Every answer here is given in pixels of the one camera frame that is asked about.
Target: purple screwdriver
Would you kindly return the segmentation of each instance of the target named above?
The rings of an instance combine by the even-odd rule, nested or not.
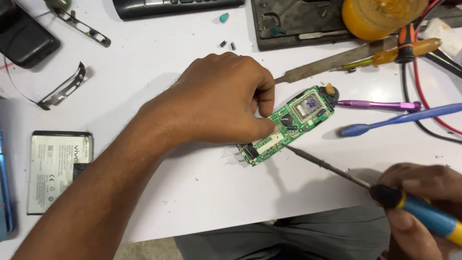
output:
[[[408,102],[395,102],[395,103],[384,103],[384,102],[372,102],[366,100],[340,100],[337,101],[337,105],[348,108],[360,108],[360,109],[389,109],[398,111],[409,111],[417,112],[422,108],[422,104],[419,101],[413,103]]]

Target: forearm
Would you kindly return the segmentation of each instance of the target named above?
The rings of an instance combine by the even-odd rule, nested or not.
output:
[[[13,259],[113,259],[140,195],[175,145],[162,126],[144,131],[129,124],[46,211]]]

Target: remote control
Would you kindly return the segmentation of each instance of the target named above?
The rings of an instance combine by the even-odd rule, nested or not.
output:
[[[245,0],[113,0],[121,19],[240,6]]]

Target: hand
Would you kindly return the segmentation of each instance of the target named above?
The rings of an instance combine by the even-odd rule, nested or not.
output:
[[[164,127],[179,143],[249,143],[277,131],[274,79],[248,56],[227,52],[196,59],[165,92],[144,104],[132,122]]]
[[[450,167],[400,163],[386,170],[379,183],[430,199],[433,206],[462,219],[462,175]],[[433,237],[408,212],[389,210],[387,217],[394,239],[413,260],[443,260],[459,249],[444,238]]]

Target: soldering iron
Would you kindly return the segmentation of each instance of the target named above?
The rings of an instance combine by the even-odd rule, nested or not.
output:
[[[355,178],[300,149],[284,145],[296,155],[305,158],[359,186],[369,190],[371,197],[380,203],[384,209],[402,209],[413,214],[425,227],[435,235],[462,246],[462,223],[455,217],[435,209],[424,200],[382,184],[371,185]]]

